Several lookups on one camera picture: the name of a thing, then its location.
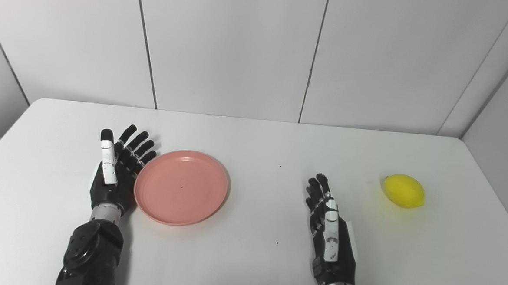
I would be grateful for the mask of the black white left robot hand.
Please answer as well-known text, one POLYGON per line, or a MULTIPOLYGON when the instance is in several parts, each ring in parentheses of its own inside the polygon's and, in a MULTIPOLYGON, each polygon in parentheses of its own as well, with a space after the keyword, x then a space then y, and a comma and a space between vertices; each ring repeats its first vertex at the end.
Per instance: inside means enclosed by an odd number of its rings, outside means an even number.
POLYGON ((144 166, 157 156, 149 133, 136 132, 137 127, 132 124, 116 141, 111 129, 103 129, 100 133, 102 159, 89 192, 92 209, 111 204, 124 215, 134 206, 135 180, 144 166))

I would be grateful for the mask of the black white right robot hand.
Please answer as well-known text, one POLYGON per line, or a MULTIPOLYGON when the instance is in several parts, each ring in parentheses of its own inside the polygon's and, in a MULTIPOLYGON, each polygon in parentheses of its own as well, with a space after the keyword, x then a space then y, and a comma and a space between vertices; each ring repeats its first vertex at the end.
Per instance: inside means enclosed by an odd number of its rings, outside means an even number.
POLYGON ((356 260, 348 222, 341 218, 328 178, 321 173, 308 180, 309 227, 315 258, 312 270, 318 285, 355 285, 356 260))

